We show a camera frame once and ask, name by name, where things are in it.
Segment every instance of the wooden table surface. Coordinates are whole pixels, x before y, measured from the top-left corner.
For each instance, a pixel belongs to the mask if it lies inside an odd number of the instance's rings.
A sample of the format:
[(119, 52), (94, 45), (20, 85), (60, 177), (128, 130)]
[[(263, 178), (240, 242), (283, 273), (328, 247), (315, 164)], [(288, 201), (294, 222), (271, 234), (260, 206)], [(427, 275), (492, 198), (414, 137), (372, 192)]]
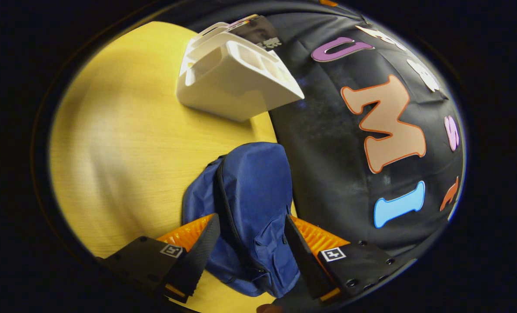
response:
[[(54, 192), (95, 256), (181, 226), (183, 192), (209, 162), (244, 143), (276, 142), (268, 113), (235, 123), (177, 101), (181, 59), (195, 34), (163, 22), (125, 34), (81, 71), (58, 109), (50, 143)], [(186, 306), (254, 313), (273, 300), (237, 293), (205, 271)]]

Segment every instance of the orange letter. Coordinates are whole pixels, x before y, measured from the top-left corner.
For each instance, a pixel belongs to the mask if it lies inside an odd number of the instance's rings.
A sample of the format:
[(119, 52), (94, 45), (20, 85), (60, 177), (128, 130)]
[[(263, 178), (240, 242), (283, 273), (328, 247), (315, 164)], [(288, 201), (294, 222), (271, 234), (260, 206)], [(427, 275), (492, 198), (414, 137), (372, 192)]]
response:
[(361, 114), (363, 107), (376, 103), (359, 124), (362, 130), (387, 133), (389, 136), (364, 139), (368, 167), (379, 173), (382, 167), (411, 155), (423, 157), (427, 152), (425, 134), (418, 126), (399, 121), (409, 103), (409, 94), (397, 77), (390, 75), (388, 82), (365, 89), (341, 89), (341, 96), (353, 114)]
[(454, 198), (455, 193), (457, 192), (457, 187), (459, 185), (459, 176), (455, 178), (455, 184), (453, 184), (446, 192), (446, 195), (444, 196), (444, 200), (442, 201), (442, 204), (440, 205), (440, 211), (444, 209), (446, 204), (450, 204), (451, 200)]

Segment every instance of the dark background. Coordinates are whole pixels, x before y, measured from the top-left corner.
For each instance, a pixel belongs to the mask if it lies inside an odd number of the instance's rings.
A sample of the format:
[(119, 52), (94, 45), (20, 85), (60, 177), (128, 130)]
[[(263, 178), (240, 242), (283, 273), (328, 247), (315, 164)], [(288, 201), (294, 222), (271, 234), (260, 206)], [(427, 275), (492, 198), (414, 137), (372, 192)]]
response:
[[(102, 283), (63, 248), (36, 205), (29, 161), (36, 110), (60, 65), (148, 3), (0, 1), (0, 311), (159, 310)], [(471, 146), (463, 198), (445, 234), (346, 311), (517, 311), (517, 1), (348, 6), (422, 38), (455, 68)]]

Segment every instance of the backpack zipper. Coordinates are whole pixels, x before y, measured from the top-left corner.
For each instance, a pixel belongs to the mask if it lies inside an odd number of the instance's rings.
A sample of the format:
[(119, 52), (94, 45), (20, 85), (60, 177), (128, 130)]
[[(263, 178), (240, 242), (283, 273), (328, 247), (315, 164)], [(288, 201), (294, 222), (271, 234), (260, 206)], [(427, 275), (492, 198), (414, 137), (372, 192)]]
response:
[(246, 256), (246, 254), (243, 254), (241, 253), (243, 250), (245, 250), (245, 245), (243, 244), (243, 241), (241, 240), (241, 236), (239, 235), (239, 232), (237, 230), (237, 228), (235, 227), (235, 222), (233, 220), (233, 215), (232, 215), (232, 211), (231, 211), (231, 208), (229, 207), (229, 200), (227, 198), (227, 194), (225, 192), (225, 188), (224, 188), (224, 182), (223, 182), (223, 166), (224, 166), (224, 162), (225, 162), (225, 157), (224, 159), (222, 160), (222, 162), (220, 163), (220, 165), (218, 166), (218, 170), (216, 171), (216, 176), (218, 177), (218, 182), (219, 182), (219, 186), (220, 186), (220, 190), (222, 191), (222, 197), (223, 197), (223, 201), (224, 201), (224, 208), (227, 212), (227, 218), (229, 220), (229, 226), (231, 227), (231, 231), (232, 231), (232, 234), (235, 236), (235, 240), (236, 240), (236, 244), (238, 244), (238, 251), (237, 252), (237, 255), (239, 256), (239, 261), (242, 261), (243, 260), (246, 260), (247, 262), (250, 262), (250, 264), (253, 265), (253, 267), (249, 266), (248, 264), (244, 264), (244, 266), (248, 269), (253, 269), (253, 270), (256, 270), (260, 273), (264, 273), (264, 269), (261, 267), (261, 266), (258, 266), (256, 264), (256, 262), (253, 262), (253, 260)]

